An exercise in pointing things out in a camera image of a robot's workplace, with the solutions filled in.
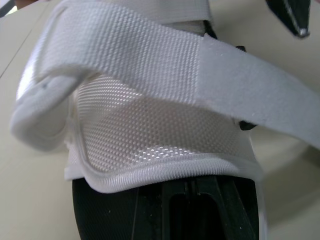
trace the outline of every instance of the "black object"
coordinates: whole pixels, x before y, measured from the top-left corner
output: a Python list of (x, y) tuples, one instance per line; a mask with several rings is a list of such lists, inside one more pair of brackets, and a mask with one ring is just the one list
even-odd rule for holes
[(205, 20), (203, 21), (203, 25), (204, 25), (204, 31), (212, 38), (214, 39), (218, 39), (217, 35), (214, 31), (214, 29), (212, 28), (212, 25), (209, 21)]
[(255, 183), (201, 176), (112, 194), (72, 182), (82, 240), (258, 240)]
[(5, 5), (0, 8), (0, 18), (4, 17), (15, 6), (14, 0), (9, 0)]
[(266, 3), (293, 35), (309, 36), (310, 0), (266, 0)]
[(237, 49), (243, 51), (243, 52), (247, 52), (246, 47), (245, 46), (236, 46)]
[(254, 127), (256, 127), (257, 125), (252, 124), (250, 122), (246, 122), (246, 121), (240, 121), (239, 122), (239, 127), (242, 131), (249, 131), (251, 129), (253, 129)]

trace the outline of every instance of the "white mesh fabric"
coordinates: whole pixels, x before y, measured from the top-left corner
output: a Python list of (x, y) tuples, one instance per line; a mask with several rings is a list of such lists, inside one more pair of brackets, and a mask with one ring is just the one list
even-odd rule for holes
[(87, 161), (102, 173), (201, 154), (255, 160), (248, 134), (232, 119), (145, 97), (111, 77), (81, 85), (77, 110)]

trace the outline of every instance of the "white velcro strap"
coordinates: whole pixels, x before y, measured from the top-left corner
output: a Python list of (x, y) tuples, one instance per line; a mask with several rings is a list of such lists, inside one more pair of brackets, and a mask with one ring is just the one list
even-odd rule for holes
[[(182, 21), (199, 21), (199, 20), (210, 20), (209, 6), (207, 0), (64, 0), (62, 1), (56, 9), (53, 11), (49, 21), (35, 46), (32, 55), (25, 67), (22, 79), (19, 84), (17, 91), (17, 104), (14, 115), (11, 121), (11, 131), (12, 133), (22, 140), (23, 142), (38, 148), (40, 150), (50, 150), (55, 148), (65, 137), (66, 131), (66, 117), (68, 115), (68, 101), (63, 101), (62, 99), (66, 97), (66, 94), (70, 94), (76, 87), (77, 84), (71, 83), (72, 81), (78, 81), (79, 79), (74, 79), (69, 77), (68, 81), (63, 81), (61, 89), (64, 91), (59, 91), (59, 88), (53, 88), (54, 85), (49, 84), (52, 79), (46, 79), (38, 76), (39, 63), (42, 62), (42, 56), (46, 56), (45, 45), (48, 42), (54, 42), (50, 37), (62, 37), (55, 36), (58, 31), (53, 31), (55, 25), (58, 23), (60, 14), (62, 14), (62, 20), (66, 17), (70, 17), (67, 20), (67, 28), (69, 28), (70, 41), (73, 42), (76, 35), (90, 36), (87, 32), (90, 28), (94, 27), (93, 34), (96, 38), (90, 38), (90, 41), (95, 45), (95, 41), (104, 38), (106, 29), (105, 25), (113, 28), (116, 32), (127, 31), (130, 28), (130, 33), (135, 32), (135, 29), (131, 29), (137, 24), (128, 25), (122, 21), (121, 23), (112, 26), (106, 22), (106, 20), (111, 16), (110, 14), (105, 18), (103, 16), (104, 10), (95, 12), (97, 8), (106, 8), (106, 6), (112, 2), (116, 2), (117, 6), (126, 6), (129, 9), (135, 10), (141, 13), (143, 16), (160, 23), (160, 24), (172, 24), (179, 23)], [(79, 18), (81, 24), (75, 24), (75, 19)], [(87, 22), (86, 29), (82, 28), (81, 25)], [(79, 46), (74, 45), (74, 50), (77, 52), (76, 48), (84, 47), (85, 45)], [(46, 94), (50, 92), (50, 97), (47, 98)], [(46, 98), (45, 101), (39, 102), (39, 99)], [(49, 114), (49, 109), (55, 109), (54, 114)]]
[[(57, 12), (40, 40), (33, 76), (36, 82), (53, 76), (74, 80), (48, 106), (62, 102), (87, 77), (106, 74), (146, 96), (205, 107), (320, 149), (319, 96), (269, 63), (118, 5), (89, 1)], [(42, 90), (51, 91), (50, 85)], [(28, 122), (18, 112), (12, 122)]]

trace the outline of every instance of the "white table surface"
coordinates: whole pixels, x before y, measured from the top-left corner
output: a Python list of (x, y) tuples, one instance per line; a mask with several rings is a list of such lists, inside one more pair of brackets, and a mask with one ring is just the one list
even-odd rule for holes
[[(38, 2), (0, 19), (1, 240), (80, 239), (71, 183), (64, 181), (67, 150), (38, 152), (9, 133), (21, 73), (57, 1)], [(249, 53), (320, 90), (320, 4), (312, 4), (311, 37), (304, 41), (286, 32), (262, 0), (212, 0), (211, 6), (220, 39), (245, 45)], [(266, 172), (269, 239), (320, 239), (320, 152), (261, 127), (252, 135)]]

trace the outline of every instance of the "velcro strap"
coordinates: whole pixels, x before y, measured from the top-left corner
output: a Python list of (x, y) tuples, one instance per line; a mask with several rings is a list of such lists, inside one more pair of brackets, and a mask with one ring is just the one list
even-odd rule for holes
[[(36, 83), (45, 83), (42, 96), (55, 87), (54, 104), (37, 112), (42, 99), (28, 101), (26, 91), (20, 100), (29, 105), (21, 103), (15, 110), (13, 133), (15, 125), (20, 130), (31, 127), (24, 125), (30, 121), (21, 111), (32, 109), (33, 118), (43, 116), (83, 80), (105, 74), (148, 97), (243, 119), (320, 149), (320, 98), (293, 76), (209, 36), (161, 26), (123, 6), (103, 1), (68, 4), (56, 10), (39, 40), (30, 75)], [(59, 91), (51, 82), (62, 78), (67, 90)], [(32, 139), (37, 147), (40, 143)]]

